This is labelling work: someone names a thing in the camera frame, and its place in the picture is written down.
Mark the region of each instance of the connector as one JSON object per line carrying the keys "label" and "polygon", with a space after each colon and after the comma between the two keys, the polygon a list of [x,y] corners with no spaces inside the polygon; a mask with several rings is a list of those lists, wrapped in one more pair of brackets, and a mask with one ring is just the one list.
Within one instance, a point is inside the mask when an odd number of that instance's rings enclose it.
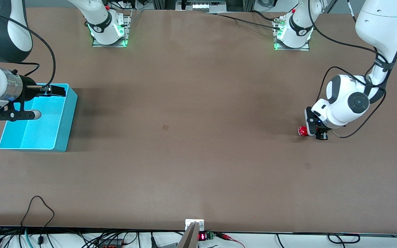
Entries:
{"label": "connector", "polygon": [[39,236],[38,237],[38,245],[42,245],[44,243],[44,237],[43,236]]}
{"label": "connector", "polygon": [[159,248],[159,246],[157,246],[156,244],[156,240],[154,239],[154,237],[151,237],[151,248]]}

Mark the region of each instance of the red object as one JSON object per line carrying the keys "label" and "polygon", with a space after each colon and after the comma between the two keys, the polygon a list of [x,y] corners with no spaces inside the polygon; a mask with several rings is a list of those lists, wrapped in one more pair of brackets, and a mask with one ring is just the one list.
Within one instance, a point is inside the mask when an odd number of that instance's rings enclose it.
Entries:
{"label": "red object", "polygon": [[298,134],[299,136],[309,136],[309,134],[307,133],[307,127],[298,127]]}

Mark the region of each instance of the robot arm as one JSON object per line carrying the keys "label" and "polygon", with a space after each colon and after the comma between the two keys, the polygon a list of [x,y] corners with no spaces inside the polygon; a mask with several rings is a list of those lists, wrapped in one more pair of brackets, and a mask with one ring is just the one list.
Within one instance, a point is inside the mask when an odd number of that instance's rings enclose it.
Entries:
{"label": "robot arm", "polygon": [[113,44],[124,36],[123,14],[112,9],[107,10],[102,0],[68,1],[82,12],[88,22],[91,35],[100,44]]}
{"label": "robot arm", "polygon": [[305,110],[307,134],[326,140],[326,132],[364,115],[385,93],[397,58],[397,1],[366,0],[356,21],[358,36],[377,49],[369,75],[336,75],[326,87],[327,100]]}
{"label": "robot arm", "polygon": [[321,0],[310,1],[310,6],[309,0],[299,0],[295,12],[292,11],[280,17],[283,22],[278,24],[280,32],[277,39],[290,48],[304,46],[313,31],[309,10],[313,21],[315,21],[322,11]]}
{"label": "robot arm", "polygon": [[[100,44],[113,44],[124,33],[120,32],[120,18],[123,14],[105,8],[101,0],[69,0],[84,14],[92,35]],[[9,17],[28,27],[24,0],[0,0],[0,15]],[[0,62],[20,63],[31,52],[33,46],[30,32],[22,26],[0,16]],[[34,120],[40,117],[37,110],[24,110],[24,102],[36,96],[65,96],[63,88],[38,86],[29,77],[0,68],[0,120]],[[15,110],[14,102],[20,103]]]}

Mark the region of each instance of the blue bin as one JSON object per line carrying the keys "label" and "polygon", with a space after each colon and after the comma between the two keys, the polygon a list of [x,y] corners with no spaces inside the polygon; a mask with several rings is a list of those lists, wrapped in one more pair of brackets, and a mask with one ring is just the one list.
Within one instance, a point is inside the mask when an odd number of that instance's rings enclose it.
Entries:
{"label": "blue bin", "polygon": [[65,152],[78,99],[66,83],[66,97],[35,97],[25,103],[26,110],[39,110],[41,118],[28,121],[7,121],[0,140],[0,149],[30,152]]}

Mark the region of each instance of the brown table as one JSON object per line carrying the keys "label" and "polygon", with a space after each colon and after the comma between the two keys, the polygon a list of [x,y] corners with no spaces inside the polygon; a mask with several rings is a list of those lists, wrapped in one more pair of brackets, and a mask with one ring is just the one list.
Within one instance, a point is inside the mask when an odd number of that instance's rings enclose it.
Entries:
{"label": "brown table", "polygon": [[[370,121],[321,142],[296,130],[325,71],[363,74],[372,53],[317,33],[310,52],[275,51],[268,29],[192,11],[146,11],[129,47],[92,48],[77,9],[27,14],[56,53],[54,82],[79,101],[68,152],[0,150],[0,225],[18,225],[41,195],[56,211],[52,226],[182,229],[204,218],[226,231],[397,234],[397,64]],[[318,25],[366,45],[347,14]],[[41,63],[37,82],[49,79],[36,39],[28,61]],[[49,217],[35,201],[26,224]]]}

